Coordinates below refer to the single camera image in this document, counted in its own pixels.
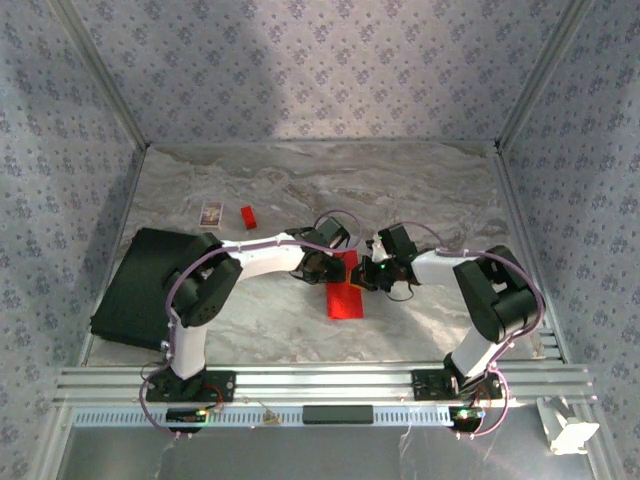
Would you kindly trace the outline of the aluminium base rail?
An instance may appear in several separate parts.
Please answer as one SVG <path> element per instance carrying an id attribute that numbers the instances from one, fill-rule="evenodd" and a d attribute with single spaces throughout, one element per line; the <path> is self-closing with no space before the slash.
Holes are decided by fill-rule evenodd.
<path id="1" fill-rule="evenodd" d="M 467 401 L 417 401 L 413 397 L 411 371 L 439 370 L 435 363 L 406 362 L 342 364 L 217 365 L 207 371 L 234 371 L 235 392 L 225 405 L 461 405 Z M 560 361 L 516 360 L 501 363 L 498 376 L 503 398 L 489 400 L 494 406 L 519 407 L 539 397 L 565 397 L 570 404 L 593 403 L 597 399 L 592 378 L 584 365 Z M 62 371 L 53 400 L 72 406 L 132 406 L 145 399 L 150 385 L 140 366 L 82 367 Z M 160 406 L 199 406 L 211 403 L 164 403 Z"/>

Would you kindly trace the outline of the aluminium frame post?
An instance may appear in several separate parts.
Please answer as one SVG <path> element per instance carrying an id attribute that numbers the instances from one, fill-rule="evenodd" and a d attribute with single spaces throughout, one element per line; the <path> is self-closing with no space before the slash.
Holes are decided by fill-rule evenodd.
<path id="1" fill-rule="evenodd" d="M 72 1 L 47 0 L 47 2 L 70 37 L 98 90 L 104 96 L 120 125 L 137 148 L 145 151 L 148 144 L 142 131 Z"/>
<path id="2" fill-rule="evenodd" d="M 507 152 L 517 139 L 595 1 L 567 0 L 495 139 L 500 155 Z"/>

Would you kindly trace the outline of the white plastic bracket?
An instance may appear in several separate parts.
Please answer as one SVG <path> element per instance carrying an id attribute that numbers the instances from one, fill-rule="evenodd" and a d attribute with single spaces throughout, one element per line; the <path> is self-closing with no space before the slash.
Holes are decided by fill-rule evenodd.
<path id="1" fill-rule="evenodd" d="M 579 417 L 562 396 L 539 397 L 536 406 L 549 449 L 554 455 L 587 454 L 585 444 L 599 430 L 599 423 Z"/>

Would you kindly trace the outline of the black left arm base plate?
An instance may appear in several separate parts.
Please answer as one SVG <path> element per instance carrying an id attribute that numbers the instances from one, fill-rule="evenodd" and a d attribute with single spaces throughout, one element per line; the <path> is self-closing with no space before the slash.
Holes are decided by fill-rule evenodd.
<path id="1" fill-rule="evenodd" d="M 145 399 L 164 403 L 227 403 L 233 401 L 235 383 L 234 371 L 202 370 L 184 380 L 166 370 L 151 378 Z"/>

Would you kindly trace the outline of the black rectangular bar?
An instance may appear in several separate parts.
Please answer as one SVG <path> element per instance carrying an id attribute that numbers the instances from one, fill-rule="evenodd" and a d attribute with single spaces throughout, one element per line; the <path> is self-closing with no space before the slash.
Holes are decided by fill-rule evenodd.
<path id="1" fill-rule="evenodd" d="M 372 425 L 374 409 L 371 405 L 305 405 L 304 425 Z"/>

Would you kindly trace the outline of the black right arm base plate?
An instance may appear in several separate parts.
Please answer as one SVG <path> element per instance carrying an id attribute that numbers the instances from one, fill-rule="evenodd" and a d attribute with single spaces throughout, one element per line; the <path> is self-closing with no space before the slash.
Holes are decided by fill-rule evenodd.
<path id="1" fill-rule="evenodd" d="M 495 373 L 462 379 L 445 369 L 418 369 L 411 371 L 411 386 L 417 401 L 466 400 L 478 395 L 489 400 L 503 398 L 501 383 Z"/>

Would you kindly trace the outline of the small picture card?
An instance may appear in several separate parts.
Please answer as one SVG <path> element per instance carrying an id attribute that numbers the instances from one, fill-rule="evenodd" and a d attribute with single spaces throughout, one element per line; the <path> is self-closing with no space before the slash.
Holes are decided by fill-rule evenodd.
<path id="1" fill-rule="evenodd" d="M 223 202 L 205 201 L 199 215 L 199 227 L 203 229 L 219 228 L 223 210 Z"/>

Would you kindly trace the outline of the black mat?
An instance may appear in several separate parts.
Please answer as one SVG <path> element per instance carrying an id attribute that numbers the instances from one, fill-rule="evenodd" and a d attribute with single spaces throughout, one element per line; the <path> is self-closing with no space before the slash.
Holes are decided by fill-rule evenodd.
<path id="1" fill-rule="evenodd" d="M 201 236 L 142 228 L 132 239 L 102 301 L 91 318 L 91 332 L 105 340 L 159 351 L 169 339 L 166 297 L 187 267 L 222 246 L 211 234 Z M 237 280 L 239 263 L 220 253 L 181 284 L 172 306 L 199 326 L 215 316 Z"/>

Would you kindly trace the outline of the aluminium table side rail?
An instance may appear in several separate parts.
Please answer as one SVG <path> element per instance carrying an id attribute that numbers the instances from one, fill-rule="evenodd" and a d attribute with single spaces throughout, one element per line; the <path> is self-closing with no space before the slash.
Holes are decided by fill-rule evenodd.
<path id="1" fill-rule="evenodd" d="M 558 359 L 563 363 L 572 363 L 573 359 L 559 324 L 553 299 L 548 293 L 548 285 L 544 278 L 540 258 L 535 248 L 535 242 L 529 229 L 527 215 L 520 200 L 511 167 L 498 143 L 494 145 L 494 149 L 496 151 L 494 169 L 501 203 L 504 205 L 509 217 L 509 231 L 514 244 L 514 252 L 544 296 L 546 310 L 537 328 L 537 336 L 541 340 L 543 334 L 552 334 L 556 341 L 555 349 L 558 351 Z M 543 351 L 546 352 L 546 344 L 542 340 L 540 343 L 543 345 Z"/>
<path id="2" fill-rule="evenodd" d="M 123 237 L 147 149 L 147 146 L 136 147 L 123 172 L 112 179 L 99 181 L 100 186 L 107 188 L 106 197 L 101 209 L 90 217 L 89 242 L 76 283 L 78 293 L 86 295 L 77 334 L 79 350 L 74 365 L 78 367 L 86 366 L 88 362 L 93 343 L 91 318 L 102 301 L 116 264 L 117 249 Z"/>

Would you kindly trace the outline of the red paper sheet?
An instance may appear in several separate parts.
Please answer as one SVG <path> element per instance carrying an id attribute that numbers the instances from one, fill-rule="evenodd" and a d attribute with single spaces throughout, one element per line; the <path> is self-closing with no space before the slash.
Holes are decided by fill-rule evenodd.
<path id="1" fill-rule="evenodd" d="M 333 321 L 363 319 L 362 290 L 351 283 L 351 272 L 358 264 L 358 254 L 350 250 L 341 259 L 345 267 L 345 279 L 326 285 L 327 316 Z"/>

